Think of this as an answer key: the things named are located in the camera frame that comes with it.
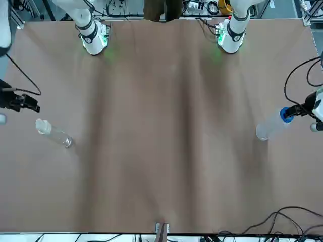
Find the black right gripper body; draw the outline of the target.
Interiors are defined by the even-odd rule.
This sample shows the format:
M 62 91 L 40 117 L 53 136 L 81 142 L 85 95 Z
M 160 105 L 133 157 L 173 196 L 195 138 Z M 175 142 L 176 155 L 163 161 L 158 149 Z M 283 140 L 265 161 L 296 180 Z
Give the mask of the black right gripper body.
M 16 94 L 12 90 L 12 86 L 1 80 L 1 108 L 12 109 L 12 101 L 16 99 Z

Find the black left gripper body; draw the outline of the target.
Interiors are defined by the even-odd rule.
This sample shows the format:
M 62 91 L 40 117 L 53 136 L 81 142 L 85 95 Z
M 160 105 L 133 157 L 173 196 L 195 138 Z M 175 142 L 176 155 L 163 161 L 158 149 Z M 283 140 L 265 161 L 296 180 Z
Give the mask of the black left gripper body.
M 311 94 L 309 94 L 306 97 L 305 102 L 303 103 L 303 108 L 305 110 L 305 114 L 309 115 L 311 117 L 315 117 L 315 115 L 313 113 L 313 108 L 314 108 L 314 105 L 316 102 L 316 96 L 317 96 L 316 91 L 312 92 Z

